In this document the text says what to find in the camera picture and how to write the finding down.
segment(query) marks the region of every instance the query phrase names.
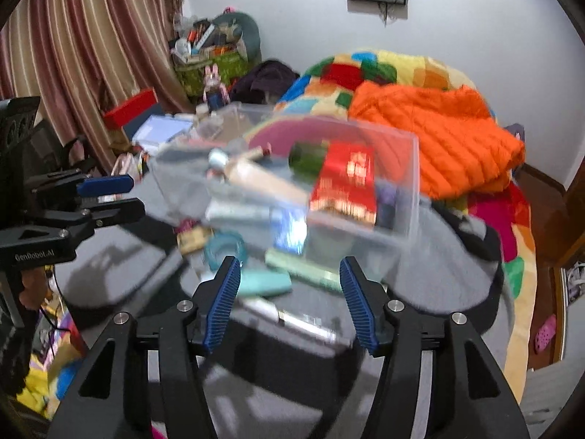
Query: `striped curtain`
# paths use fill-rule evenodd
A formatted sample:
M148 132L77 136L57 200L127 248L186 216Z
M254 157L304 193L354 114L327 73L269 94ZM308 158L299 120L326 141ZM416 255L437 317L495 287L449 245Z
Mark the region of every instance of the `striped curtain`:
M62 143L85 134L109 171L102 115L154 87L168 112L190 108L169 60L182 0L21 0L0 31L0 98L41 96Z

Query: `brown floor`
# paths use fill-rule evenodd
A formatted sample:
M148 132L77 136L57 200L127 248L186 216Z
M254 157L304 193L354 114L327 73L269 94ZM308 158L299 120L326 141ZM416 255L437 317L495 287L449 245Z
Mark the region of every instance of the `brown floor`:
M550 268L569 249L579 233L563 202L561 193L544 181L521 171L518 184L532 208L532 234L536 244L536 305L530 331L528 368L539 369L552 363L553 340L542 353L534 351L534 336L545 320L555 313L555 288Z

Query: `bunny toy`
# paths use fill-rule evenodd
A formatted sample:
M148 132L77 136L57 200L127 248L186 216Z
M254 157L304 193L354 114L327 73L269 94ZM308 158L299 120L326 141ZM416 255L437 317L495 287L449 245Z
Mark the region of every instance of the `bunny toy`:
M221 82L219 77L218 65L214 64L213 70L209 67L205 67L205 89L203 90L203 101L207 102L210 108L210 112L218 110L229 104L229 95L225 84Z

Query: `orange quilted garment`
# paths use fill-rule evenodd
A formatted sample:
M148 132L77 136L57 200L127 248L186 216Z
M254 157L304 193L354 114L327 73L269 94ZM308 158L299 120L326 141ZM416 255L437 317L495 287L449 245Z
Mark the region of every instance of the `orange quilted garment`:
M467 86L445 92L366 81L356 90L349 117L415 133L420 191L433 199L502 191L510 183L508 171L524 162L524 143L498 127L479 92ZM376 149L377 162L392 170L396 155Z

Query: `blue ring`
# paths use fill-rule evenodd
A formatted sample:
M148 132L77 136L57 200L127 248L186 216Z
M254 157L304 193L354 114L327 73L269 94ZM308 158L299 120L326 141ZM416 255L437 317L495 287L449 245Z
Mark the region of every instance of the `blue ring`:
M246 251L244 239L239 233L234 231L219 232L210 237L203 251L205 261L209 265L211 271L217 271L221 266L223 259L219 261L217 259L217 254L226 247L233 248L235 251L234 256L240 262L241 267L248 260L248 251Z

